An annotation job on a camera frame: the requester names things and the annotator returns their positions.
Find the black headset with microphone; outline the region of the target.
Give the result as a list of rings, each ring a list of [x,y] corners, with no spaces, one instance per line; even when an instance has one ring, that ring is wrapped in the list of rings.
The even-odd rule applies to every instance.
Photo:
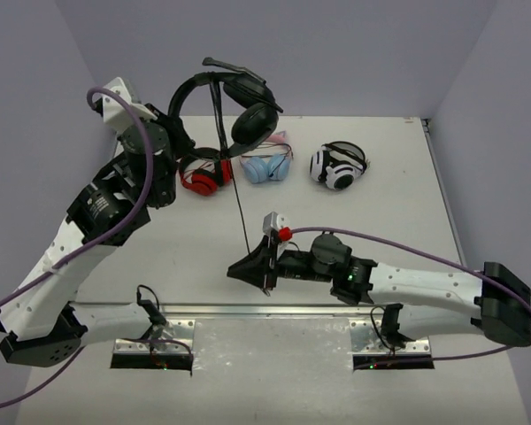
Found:
[[[218,67],[218,72],[197,73],[183,82],[173,93],[167,109],[173,136],[194,147],[181,120],[181,108],[197,88],[207,86],[212,94],[212,107],[219,136],[219,158],[231,159],[256,149],[277,128],[283,109],[278,105],[266,80],[245,66],[237,66],[206,57],[203,66]],[[221,96],[225,94],[243,108],[231,128],[232,143],[228,144],[224,129]]]

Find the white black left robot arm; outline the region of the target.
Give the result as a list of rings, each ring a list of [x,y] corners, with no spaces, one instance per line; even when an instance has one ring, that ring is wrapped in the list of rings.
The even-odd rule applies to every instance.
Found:
[[[122,153],[74,199],[38,263],[0,301],[0,352],[9,364],[53,367],[81,348],[115,339],[155,345],[167,326],[157,305],[141,297],[115,306],[77,301],[93,270],[150,222],[151,208],[175,199],[176,160],[166,128],[142,120],[152,147],[149,185],[145,150],[136,126],[119,134]]]

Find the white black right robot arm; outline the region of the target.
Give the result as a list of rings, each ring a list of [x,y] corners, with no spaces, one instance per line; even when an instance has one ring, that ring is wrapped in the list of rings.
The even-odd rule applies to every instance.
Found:
[[[346,305],[383,309],[379,334],[390,347],[425,336],[478,334],[506,347],[531,345],[531,292],[506,267],[432,272],[393,267],[353,255],[336,231],[324,230],[309,250],[291,250],[287,229],[264,236],[228,267],[227,276],[262,291],[279,279],[328,282]]]

